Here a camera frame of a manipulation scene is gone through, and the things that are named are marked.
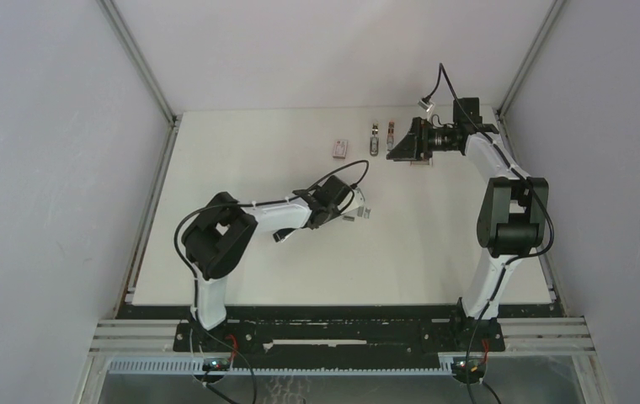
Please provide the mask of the pink and white stapler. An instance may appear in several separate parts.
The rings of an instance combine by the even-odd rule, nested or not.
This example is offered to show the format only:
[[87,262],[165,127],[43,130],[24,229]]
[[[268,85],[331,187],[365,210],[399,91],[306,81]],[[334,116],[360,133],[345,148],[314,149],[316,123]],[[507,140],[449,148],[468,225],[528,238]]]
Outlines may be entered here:
[[393,120],[390,120],[387,126],[387,137],[386,137],[386,145],[387,145],[388,152],[390,152],[394,147],[394,141],[395,141],[394,133],[395,133],[395,122]]

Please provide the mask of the grey small stapler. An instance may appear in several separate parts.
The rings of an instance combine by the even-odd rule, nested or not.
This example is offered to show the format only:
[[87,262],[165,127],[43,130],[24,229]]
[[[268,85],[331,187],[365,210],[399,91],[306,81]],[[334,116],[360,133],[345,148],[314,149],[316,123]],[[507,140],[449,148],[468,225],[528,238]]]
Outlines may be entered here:
[[379,154],[379,124],[375,121],[371,127],[370,154],[376,157]]

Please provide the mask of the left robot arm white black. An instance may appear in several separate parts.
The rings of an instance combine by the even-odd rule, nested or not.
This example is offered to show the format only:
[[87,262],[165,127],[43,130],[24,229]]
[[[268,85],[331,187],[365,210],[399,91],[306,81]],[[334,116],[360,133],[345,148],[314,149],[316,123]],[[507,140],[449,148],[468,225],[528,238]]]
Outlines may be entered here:
[[270,233],[275,242],[283,242],[295,231],[316,230],[364,208],[359,185],[331,174],[273,201],[242,204],[228,192],[220,192],[206,206],[187,214],[174,230],[173,246],[194,281],[190,313],[197,323],[196,343],[207,351],[224,344],[227,277],[240,264],[253,236]]

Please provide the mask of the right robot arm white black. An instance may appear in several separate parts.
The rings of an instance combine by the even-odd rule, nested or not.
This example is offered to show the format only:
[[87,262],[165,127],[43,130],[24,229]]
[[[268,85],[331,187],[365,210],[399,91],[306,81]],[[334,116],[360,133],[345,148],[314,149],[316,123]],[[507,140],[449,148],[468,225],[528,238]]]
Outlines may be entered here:
[[478,98],[459,98],[452,108],[453,120],[446,125],[412,118],[407,134],[387,159],[420,162],[436,152],[460,152],[486,182],[476,225],[482,254],[460,299],[465,318],[449,329],[453,345],[470,350],[483,339],[477,321],[497,317],[510,276],[524,260],[538,254],[547,227],[549,186],[544,178],[521,168],[505,148],[498,128],[483,122]]

